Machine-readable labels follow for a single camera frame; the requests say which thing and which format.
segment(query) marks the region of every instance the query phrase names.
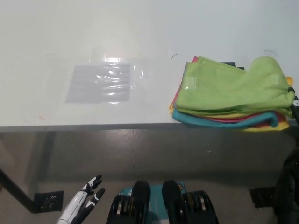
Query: microfiber towel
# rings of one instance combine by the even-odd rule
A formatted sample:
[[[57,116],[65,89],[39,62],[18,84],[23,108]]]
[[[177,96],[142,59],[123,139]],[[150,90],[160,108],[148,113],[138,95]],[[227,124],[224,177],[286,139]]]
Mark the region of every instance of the microfiber towel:
[[[244,121],[240,121],[238,123],[221,123],[221,122],[212,121],[208,119],[202,119],[202,118],[181,113],[177,109],[173,110],[172,118],[189,125],[223,127],[223,128],[246,128],[246,127],[251,127],[263,123],[265,121],[267,121],[271,127],[276,127],[278,125],[277,116],[273,112],[265,112],[260,115],[256,115],[253,118],[248,118]]]
[[[199,59],[199,57],[194,56],[193,59],[192,59],[192,62],[195,63],[195,62],[198,61],[198,59]],[[235,67],[235,63],[234,62],[228,62],[228,63],[222,62],[222,63],[225,63],[225,64],[228,64],[228,65],[231,65],[231,66]],[[176,92],[176,94],[175,94],[175,96],[174,96],[174,98],[172,100],[172,103],[169,106],[169,110],[170,110],[171,114],[173,113],[173,105],[175,104],[175,101],[177,99],[177,96],[178,96],[180,88],[181,88],[181,84],[180,84],[180,86],[178,88],[178,91]],[[205,118],[205,119],[213,120],[213,121],[223,122],[223,123],[237,123],[239,121],[247,119],[248,117],[256,116],[256,115],[259,115],[259,114],[261,114],[261,113],[249,113],[249,114],[248,113],[247,114],[244,114],[244,113],[232,113],[232,114],[205,115],[205,116],[200,116],[200,115],[197,115],[197,114],[191,114],[191,115],[198,116],[200,118]]]
[[[291,117],[295,98],[274,58],[256,59],[248,71],[200,57],[187,63],[176,100],[179,112],[198,115],[278,111]]]

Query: white table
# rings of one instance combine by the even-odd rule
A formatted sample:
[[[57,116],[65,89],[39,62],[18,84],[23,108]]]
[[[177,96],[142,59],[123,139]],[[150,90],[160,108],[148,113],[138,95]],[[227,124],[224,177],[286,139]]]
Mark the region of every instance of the white table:
[[[273,56],[299,90],[298,8],[297,0],[1,0],[0,131],[173,125],[168,106],[193,56],[245,67]],[[143,71],[130,74],[129,100],[68,103],[74,67],[111,57]]]

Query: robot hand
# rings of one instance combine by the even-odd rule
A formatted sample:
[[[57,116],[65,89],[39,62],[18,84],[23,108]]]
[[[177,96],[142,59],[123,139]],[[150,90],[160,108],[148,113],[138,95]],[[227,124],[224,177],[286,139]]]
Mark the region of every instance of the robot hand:
[[[81,224],[84,221],[105,192],[105,189],[101,188],[84,206],[87,197],[93,195],[93,190],[102,183],[101,178],[102,175],[92,178],[79,192],[77,192],[66,206],[57,224]]]
[[[86,192],[88,195],[94,194],[94,189],[96,189],[102,183],[102,175],[98,175],[92,178],[82,189],[82,192]]]

